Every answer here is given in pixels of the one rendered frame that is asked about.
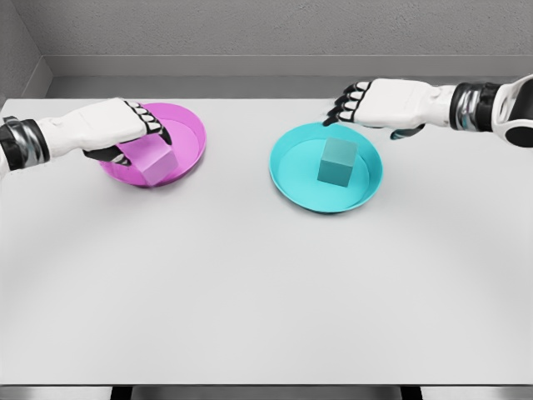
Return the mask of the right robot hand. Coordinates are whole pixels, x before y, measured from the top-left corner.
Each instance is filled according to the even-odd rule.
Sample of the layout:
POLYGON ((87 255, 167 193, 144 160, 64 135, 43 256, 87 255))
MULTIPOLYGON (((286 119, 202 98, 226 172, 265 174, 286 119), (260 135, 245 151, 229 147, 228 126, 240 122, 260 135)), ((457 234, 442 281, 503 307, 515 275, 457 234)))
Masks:
POLYGON ((355 82, 335 100, 322 123, 355 123, 369 128, 390 128, 390 139, 409 138, 425 125, 422 102, 431 85, 426 82, 378 78, 355 82))

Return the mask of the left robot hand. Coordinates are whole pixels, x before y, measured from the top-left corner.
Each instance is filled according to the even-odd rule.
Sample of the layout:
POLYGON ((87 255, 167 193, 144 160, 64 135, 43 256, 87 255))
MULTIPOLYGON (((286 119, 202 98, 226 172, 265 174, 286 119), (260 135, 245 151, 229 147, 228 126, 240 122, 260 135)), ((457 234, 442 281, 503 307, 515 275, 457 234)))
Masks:
POLYGON ((99 162, 129 167, 130 159, 118 147, 146 135, 158 135, 167 145, 172 139, 164 125, 139 102, 115 97, 77 110, 84 121, 82 152, 99 162))

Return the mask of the pink block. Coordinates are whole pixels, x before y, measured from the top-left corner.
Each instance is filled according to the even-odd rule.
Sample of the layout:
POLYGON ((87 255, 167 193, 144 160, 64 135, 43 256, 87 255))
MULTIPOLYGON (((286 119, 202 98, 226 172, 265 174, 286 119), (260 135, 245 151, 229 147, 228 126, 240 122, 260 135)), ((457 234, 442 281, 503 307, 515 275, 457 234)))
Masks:
POLYGON ((118 176, 125 183, 155 186, 178 165, 172 147, 158 134, 148 134, 118 147, 131 162, 129 167, 117 167, 118 176))

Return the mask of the cyan block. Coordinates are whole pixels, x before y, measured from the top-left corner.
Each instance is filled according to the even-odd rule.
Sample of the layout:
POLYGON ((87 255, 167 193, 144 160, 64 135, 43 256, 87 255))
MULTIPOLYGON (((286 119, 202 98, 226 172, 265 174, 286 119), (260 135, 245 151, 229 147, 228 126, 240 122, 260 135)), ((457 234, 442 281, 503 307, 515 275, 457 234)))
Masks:
POLYGON ((357 153, 358 145, 355 142, 329 137, 321 155, 317 179, 346 188, 351 179, 357 153))

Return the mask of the pink plate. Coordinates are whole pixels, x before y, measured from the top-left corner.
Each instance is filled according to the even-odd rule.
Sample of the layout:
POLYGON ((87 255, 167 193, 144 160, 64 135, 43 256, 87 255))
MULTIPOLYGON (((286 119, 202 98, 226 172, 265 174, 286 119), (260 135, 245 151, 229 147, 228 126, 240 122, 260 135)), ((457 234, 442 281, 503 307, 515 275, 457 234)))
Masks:
MULTIPOLYGON (((178 165, 162 181, 153 187, 164 186, 186 175, 201 158, 206 144, 206 129, 201 119, 189 109, 169 102, 151 102, 143 105, 169 132, 178 165)), ((119 182, 127 183, 118 176, 117 167, 126 167, 112 162, 101 162, 107 175, 119 182)))

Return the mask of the cyan plate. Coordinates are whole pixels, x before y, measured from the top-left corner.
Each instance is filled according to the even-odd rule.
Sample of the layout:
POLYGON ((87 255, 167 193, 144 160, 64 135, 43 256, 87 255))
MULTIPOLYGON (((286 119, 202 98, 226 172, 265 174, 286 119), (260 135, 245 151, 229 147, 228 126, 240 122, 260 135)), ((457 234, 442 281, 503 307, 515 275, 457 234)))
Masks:
POLYGON ((287 199, 318 213, 343 213, 360 207, 378 191, 383 176, 381 156, 366 137, 349 127, 324 127, 319 122, 295 127, 281 136, 271 150, 269 169, 272 181, 287 199), (317 179, 328 138, 358 145, 347 187, 317 179))

